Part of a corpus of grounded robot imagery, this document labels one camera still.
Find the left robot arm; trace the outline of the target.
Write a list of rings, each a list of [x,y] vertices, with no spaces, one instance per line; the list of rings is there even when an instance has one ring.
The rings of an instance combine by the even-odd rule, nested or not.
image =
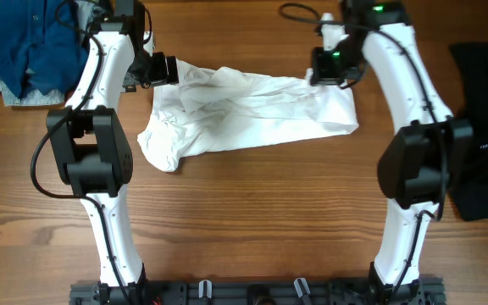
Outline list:
[[[64,108],[47,114],[47,134],[69,198],[88,214],[100,259],[97,283],[73,285],[72,304],[155,304],[133,242],[127,209],[133,172],[130,144],[117,115],[119,97],[138,86],[178,83],[176,59],[154,52],[151,15],[139,1],[118,1],[84,31],[89,54]]]

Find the white t-shirt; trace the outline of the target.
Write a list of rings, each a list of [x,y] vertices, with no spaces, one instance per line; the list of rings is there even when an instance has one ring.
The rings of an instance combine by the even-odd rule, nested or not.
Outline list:
[[[137,137],[146,160],[174,172],[186,157],[352,134],[352,91],[302,78],[199,68],[177,62],[179,81],[153,91],[152,112]]]

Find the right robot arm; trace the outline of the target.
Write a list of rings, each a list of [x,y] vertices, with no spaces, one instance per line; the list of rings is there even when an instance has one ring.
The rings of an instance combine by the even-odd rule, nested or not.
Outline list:
[[[365,293],[370,304],[424,300],[419,256],[430,222],[440,220],[473,135],[438,96],[399,1],[341,1],[342,19],[317,18],[322,47],[313,50],[313,86],[348,89],[375,73],[395,135],[377,165],[387,216]]]

